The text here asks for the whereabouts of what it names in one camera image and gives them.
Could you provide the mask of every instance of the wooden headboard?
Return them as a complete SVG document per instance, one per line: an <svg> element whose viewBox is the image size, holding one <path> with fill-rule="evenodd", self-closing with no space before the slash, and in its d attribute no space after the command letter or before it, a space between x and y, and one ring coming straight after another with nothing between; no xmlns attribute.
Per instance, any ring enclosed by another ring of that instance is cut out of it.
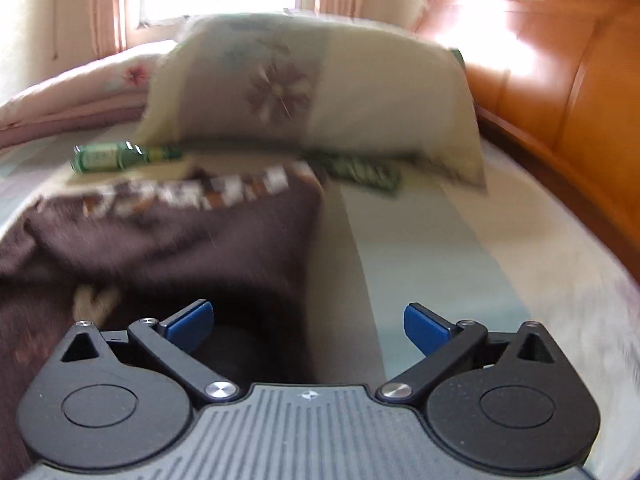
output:
<svg viewBox="0 0 640 480"><path fill-rule="evenodd" d="M640 248L640 0L425 0L414 32L460 49L478 118Z"/></svg>

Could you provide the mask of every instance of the metal screw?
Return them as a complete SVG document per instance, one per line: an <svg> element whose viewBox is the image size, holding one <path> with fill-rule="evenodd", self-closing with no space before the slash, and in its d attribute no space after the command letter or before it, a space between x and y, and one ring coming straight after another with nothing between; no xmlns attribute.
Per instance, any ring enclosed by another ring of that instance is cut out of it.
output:
<svg viewBox="0 0 640 480"><path fill-rule="evenodd" d="M228 381L216 381L208 384L204 392L213 399L228 399L238 392L238 387Z"/></svg>
<svg viewBox="0 0 640 480"><path fill-rule="evenodd" d="M387 399L406 399L414 391L404 383L387 383L380 388L380 393Z"/></svg>

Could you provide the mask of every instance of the bed sheet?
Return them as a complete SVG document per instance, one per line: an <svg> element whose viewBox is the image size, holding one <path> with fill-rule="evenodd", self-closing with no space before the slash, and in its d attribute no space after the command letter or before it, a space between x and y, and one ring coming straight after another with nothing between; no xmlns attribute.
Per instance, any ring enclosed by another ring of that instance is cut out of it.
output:
<svg viewBox="0 0 640 480"><path fill-rule="evenodd" d="M72 132L0 152L0 235L35 196L81 190L75 144L130 138L135 123ZM598 478L640 469L640 294L620 263L524 170L484 146L488 187L454 186L402 168L396 198L329 183L309 261L309 341L323 383L379 386L421 359L402 330L417 301L450 320L513 331L544 323L598 403L602 427L588 460ZM261 170L278 153L191 154L129 178Z"/></svg>

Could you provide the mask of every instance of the blue gripper pad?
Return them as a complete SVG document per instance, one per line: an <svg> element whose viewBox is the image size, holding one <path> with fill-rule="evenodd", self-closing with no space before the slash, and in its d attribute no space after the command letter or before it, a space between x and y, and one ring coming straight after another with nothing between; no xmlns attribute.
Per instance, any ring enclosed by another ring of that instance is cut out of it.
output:
<svg viewBox="0 0 640 480"><path fill-rule="evenodd" d="M190 354L211 334L212 330L213 306L209 301L204 301L184 316L171 322L164 330L164 338L183 352Z"/></svg>
<svg viewBox="0 0 640 480"><path fill-rule="evenodd" d="M451 323L443 319L440 324L433 319L438 317L429 317L412 304L404 309L404 333L425 356L433 354L451 340L450 330L444 326L451 326Z"/></svg>

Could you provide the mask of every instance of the floral pillow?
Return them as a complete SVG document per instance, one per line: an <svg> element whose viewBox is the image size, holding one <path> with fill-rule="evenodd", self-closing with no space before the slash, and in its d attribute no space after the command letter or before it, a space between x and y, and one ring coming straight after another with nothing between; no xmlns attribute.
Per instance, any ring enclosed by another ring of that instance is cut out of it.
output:
<svg viewBox="0 0 640 480"><path fill-rule="evenodd" d="M484 183L476 115L453 54L372 22L235 14L197 22L151 81L139 144L272 140L418 155Z"/></svg>
<svg viewBox="0 0 640 480"><path fill-rule="evenodd" d="M93 61L27 88L0 105L2 130L61 114L84 105L109 101L121 94L147 92L158 60L175 41L136 46Z"/></svg>

